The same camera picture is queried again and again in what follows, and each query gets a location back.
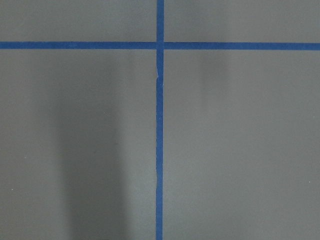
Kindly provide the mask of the blue tape line right lengthwise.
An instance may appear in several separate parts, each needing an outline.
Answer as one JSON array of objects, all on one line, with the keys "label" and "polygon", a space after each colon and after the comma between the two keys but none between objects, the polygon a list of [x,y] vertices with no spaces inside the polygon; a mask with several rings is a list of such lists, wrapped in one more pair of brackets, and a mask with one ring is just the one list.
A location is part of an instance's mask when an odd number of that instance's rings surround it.
[{"label": "blue tape line right lengthwise", "polygon": [[163,239],[163,149],[164,149],[164,0],[156,2],[156,194],[155,239]]}]

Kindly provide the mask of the blue tape line right crosswise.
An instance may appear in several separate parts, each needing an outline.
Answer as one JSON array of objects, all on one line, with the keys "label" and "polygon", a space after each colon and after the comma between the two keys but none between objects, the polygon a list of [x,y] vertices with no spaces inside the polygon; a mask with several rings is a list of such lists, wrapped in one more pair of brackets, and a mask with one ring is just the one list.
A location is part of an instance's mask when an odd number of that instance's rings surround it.
[{"label": "blue tape line right crosswise", "polygon": [[136,41],[2,41],[1,49],[66,50],[288,50],[318,51],[319,43],[294,42],[136,42]]}]

